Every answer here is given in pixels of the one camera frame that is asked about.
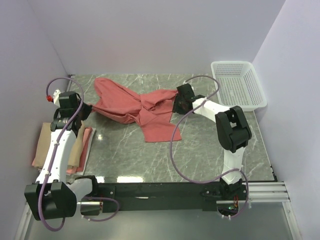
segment white plastic basket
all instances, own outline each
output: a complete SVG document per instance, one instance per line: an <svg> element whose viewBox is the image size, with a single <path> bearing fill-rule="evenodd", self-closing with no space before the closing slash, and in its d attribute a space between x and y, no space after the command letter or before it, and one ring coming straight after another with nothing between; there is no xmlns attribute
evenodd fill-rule
<svg viewBox="0 0 320 240"><path fill-rule="evenodd" d="M256 70L250 62L214 61L211 69L212 76L221 84L217 93L221 105L240 106L245 112L267 105Z"/></svg>

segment crumpled red fabric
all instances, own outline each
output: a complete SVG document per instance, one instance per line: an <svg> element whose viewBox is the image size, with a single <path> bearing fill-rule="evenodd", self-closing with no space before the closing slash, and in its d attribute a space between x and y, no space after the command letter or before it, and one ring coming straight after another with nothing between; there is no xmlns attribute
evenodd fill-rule
<svg viewBox="0 0 320 240"><path fill-rule="evenodd" d="M108 78L94 80L94 89L100 100L94 111L121 124L136 122L142 129L146 142L168 142L175 125L170 123L176 90L158 89L138 94ZM181 140L179 130L174 141Z"/></svg>

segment brown towel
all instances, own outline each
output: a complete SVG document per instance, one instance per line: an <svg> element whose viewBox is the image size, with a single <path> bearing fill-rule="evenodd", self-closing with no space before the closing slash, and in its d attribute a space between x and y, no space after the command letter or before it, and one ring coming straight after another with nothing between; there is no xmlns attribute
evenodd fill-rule
<svg viewBox="0 0 320 240"><path fill-rule="evenodd" d="M81 127L78 131L78 136L76 137L75 143L71 149L68 168L79 167L79 161L81 152L83 150L83 137L85 131L85 124L81 121ZM42 168L45 165L46 157L49 151L51 141L51 130L50 123L44 122L42 124L40 137L38 140L38 145L36 147L35 158L33 160L32 165L36 168Z"/></svg>

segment wall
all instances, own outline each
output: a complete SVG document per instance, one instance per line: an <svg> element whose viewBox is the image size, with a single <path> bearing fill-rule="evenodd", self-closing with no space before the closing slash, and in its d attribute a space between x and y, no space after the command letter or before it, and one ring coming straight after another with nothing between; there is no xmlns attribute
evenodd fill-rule
<svg viewBox="0 0 320 240"><path fill-rule="evenodd" d="M46 84L66 72L27 1L0 1L0 29L0 233L9 240L25 207L25 186L36 179L30 166L42 122L55 109Z"/></svg>
<svg viewBox="0 0 320 240"><path fill-rule="evenodd" d="M285 0L28 0L71 74L253 61Z"/></svg>
<svg viewBox="0 0 320 240"><path fill-rule="evenodd" d="M257 112L304 239L319 239L320 2L287 0L254 59L268 106Z"/></svg>

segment folded cloth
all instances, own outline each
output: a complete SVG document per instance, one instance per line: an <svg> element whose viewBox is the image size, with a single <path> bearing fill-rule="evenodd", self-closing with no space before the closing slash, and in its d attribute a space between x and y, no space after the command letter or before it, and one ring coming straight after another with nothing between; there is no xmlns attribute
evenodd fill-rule
<svg viewBox="0 0 320 240"><path fill-rule="evenodd" d="M84 172L85 167L86 167L86 161L88 159L87 158L87 151L90 148L89 142L90 142L90 137L91 137L92 133L93 133L92 127L86 127L84 129L83 139L82 139L83 149L82 149L80 160L79 160L79 167L74 166L70 169L67 169L66 170L67 174L71 175L71 174L75 174L77 172Z"/></svg>
<svg viewBox="0 0 320 240"><path fill-rule="evenodd" d="M82 121L81 127L78 131L78 135L76 137L76 140L70 152L70 156L68 160L68 168L79 167L80 156L83 150L84 131L85 131L85 124ZM40 137L36 147L35 158L32 162L32 166L36 168L42 168L45 165L47 154L50 148L50 141L51 141L50 123L44 122L42 124Z"/></svg>
<svg viewBox="0 0 320 240"><path fill-rule="evenodd" d="M146 142L170 141L175 125L170 123L176 90L158 89L137 94L108 78L94 80L94 89L100 100L94 111L122 124L136 122L142 129ZM181 140L175 132L174 141Z"/></svg>

